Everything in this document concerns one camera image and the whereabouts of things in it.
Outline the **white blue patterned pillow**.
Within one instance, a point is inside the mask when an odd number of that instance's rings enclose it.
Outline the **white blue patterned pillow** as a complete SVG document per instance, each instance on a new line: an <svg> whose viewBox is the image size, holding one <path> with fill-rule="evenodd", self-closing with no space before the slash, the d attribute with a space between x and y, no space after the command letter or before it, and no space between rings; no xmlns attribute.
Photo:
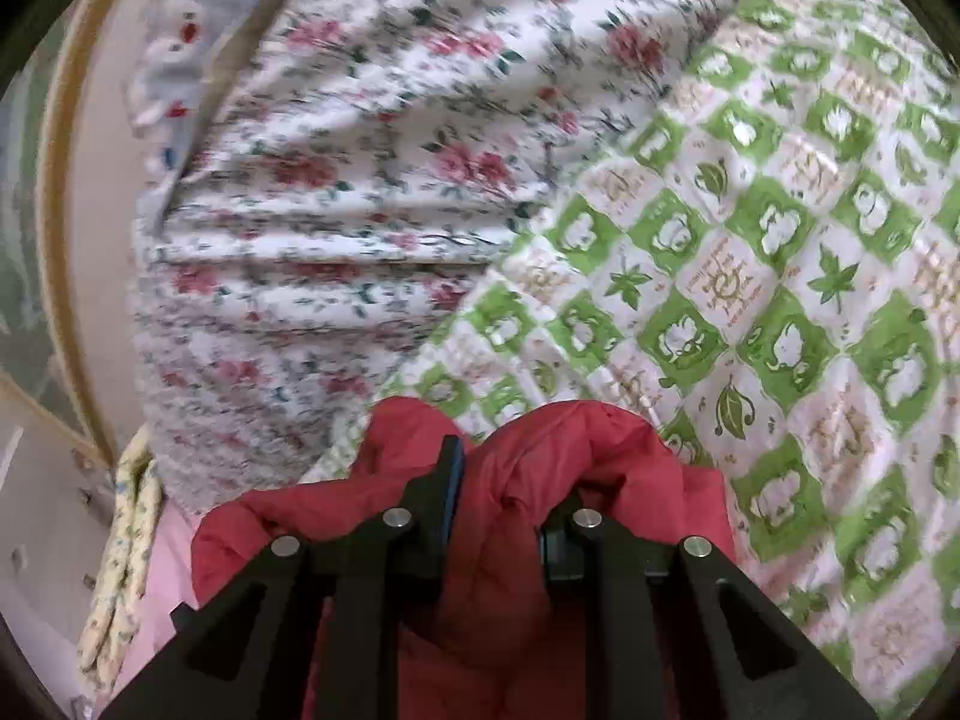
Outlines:
<svg viewBox="0 0 960 720"><path fill-rule="evenodd" d="M142 55L133 66L127 107L145 145L146 180L164 184L184 164L200 119L213 60L265 0L149 0Z"/></svg>

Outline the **yellow floral fabric edge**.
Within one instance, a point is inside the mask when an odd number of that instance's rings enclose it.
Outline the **yellow floral fabric edge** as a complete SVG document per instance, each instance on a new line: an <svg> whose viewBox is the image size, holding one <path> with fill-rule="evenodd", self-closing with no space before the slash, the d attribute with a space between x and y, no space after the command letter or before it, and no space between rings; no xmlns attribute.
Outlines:
<svg viewBox="0 0 960 720"><path fill-rule="evenodd" d="M94 695L116 686L125 654L140 629L140 600L163 505L163 486L144 424L117 461L114 514L94 583L76 656L78 671Z"/></svg>

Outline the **wooden bed frame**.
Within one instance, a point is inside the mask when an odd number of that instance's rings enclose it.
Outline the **wooden bed frame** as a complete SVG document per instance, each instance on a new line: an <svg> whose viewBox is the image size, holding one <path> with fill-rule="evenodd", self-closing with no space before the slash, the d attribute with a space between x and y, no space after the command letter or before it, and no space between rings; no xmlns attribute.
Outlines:
<svg viewBox="0 0 960 720"><path fill-rule="evenodd" d="M94 49L116 0L78 0L50 82L44 109L36 177L36 236L44 314L53 354L64 378L80 427L64 434L76 450L104 466L116 463L106 423L94 398L85 364L82 339L71 297L70 177L71 138L80 115L83 88L93 67Z"/></svg>

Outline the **red puffer jacket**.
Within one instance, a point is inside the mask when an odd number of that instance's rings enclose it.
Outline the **red puffer jacket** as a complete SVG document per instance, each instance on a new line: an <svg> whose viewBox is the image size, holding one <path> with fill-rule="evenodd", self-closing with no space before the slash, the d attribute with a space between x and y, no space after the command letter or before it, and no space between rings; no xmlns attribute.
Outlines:
<svg viewBox="0 0 960 720"><path fill-rule="evenodd" d="M274 536L331 541L385 511L457 431L423 401L387 398L371 411L348 478L213 509L192 539L197 600L213 598ZM677 460L640 416L562 401L508 422L467 449L438 616L429 634L400 637L400 717L583 717L583 623L553 616L535 536L573 488L640 538L703 535L736 552L721 473Z"/></svg>

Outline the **floral rose bedsheet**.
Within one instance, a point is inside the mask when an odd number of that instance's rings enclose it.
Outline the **floral rose bedsheet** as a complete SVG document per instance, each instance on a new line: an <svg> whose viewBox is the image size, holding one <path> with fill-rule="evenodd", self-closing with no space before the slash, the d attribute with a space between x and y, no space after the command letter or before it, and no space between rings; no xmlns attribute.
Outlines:
<svg viewBox="0 0 960 720"><path fill-rule="evenodd" d="M158 475L205 512L306 473L737 0L265 0L137 206Z"/></svg>

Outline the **green patterned quilt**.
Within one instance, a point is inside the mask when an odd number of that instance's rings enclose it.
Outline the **green patterned quilt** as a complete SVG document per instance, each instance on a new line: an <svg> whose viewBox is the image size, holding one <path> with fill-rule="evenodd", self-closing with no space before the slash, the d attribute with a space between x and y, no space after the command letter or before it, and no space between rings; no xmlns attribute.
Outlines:
<svg viewBox="0 0 960 720"><path fill-rule="evenodd" d="M958 78L898 0L740 0L387 380L483 439L607 401L885 718L958 645Z"/></svg>

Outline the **pink quilted blanket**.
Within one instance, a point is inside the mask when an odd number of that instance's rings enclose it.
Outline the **pink quilted blanket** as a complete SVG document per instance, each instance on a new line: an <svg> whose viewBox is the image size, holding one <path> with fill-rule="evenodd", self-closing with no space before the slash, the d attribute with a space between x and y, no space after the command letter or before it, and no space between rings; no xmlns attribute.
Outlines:
<svg viewBox="0 0 960 720"><path fill-rule="evenodd" d="M186 514L172 500L161 505L145 594L139 603L140 627L125 652L114 691L94 702L94 718L103 715L109 702L172 639L171 611L181 603L197 608L190 577L190 543L199 522L199 517Z"/></svg>

